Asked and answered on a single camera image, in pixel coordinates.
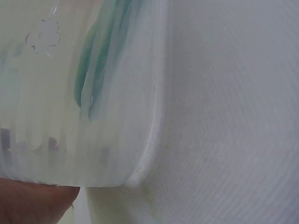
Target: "human hand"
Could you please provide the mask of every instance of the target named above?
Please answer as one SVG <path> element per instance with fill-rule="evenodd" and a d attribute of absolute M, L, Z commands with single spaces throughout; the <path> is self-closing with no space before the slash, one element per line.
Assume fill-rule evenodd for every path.
<path fill-rule="evenodd" d="M 10 148 L 9 130 L 1 129 L 2 149 Z M 56 224 L 79 188 L 0 178 L 0 224 Z"/>

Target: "white textured surface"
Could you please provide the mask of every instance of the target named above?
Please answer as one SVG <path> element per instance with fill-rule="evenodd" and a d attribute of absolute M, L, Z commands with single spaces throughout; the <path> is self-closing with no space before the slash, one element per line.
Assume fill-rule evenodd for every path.
<path fill-rule="evenodd" d="M 172 3 L 157 154 L 93 223 L 299 223 L 299 2 Z"/>

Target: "finger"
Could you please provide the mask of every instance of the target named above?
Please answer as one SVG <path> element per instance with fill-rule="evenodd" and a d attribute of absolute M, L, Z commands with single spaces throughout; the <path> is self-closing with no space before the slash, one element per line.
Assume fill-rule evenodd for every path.
<path fill-rule="evenodd" d="M 49 207 L 49 210 L 52 214 L 55 214 L 55 216 L 53 216 L 54 222 L 58 222 L 77 198 L 80 188 L 58 186 L 56 188 L 52 188 L 51 191 L 53 193 L 53 204 Z"/>
<path fill-rule="evenodd" d="M 2 150 L 7 150 L 10 148 L 10 131 L 9 129 L 1 128 L 1 142 Z"/>

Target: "translucent plastic bottle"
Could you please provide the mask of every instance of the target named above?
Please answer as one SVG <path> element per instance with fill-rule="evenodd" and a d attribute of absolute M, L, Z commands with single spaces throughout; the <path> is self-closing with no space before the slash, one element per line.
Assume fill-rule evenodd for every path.
<path fill-rule="evenodd" d="M 160 0 L 0 0 L 0 176 L 122 184 L 161 98 Z"/>

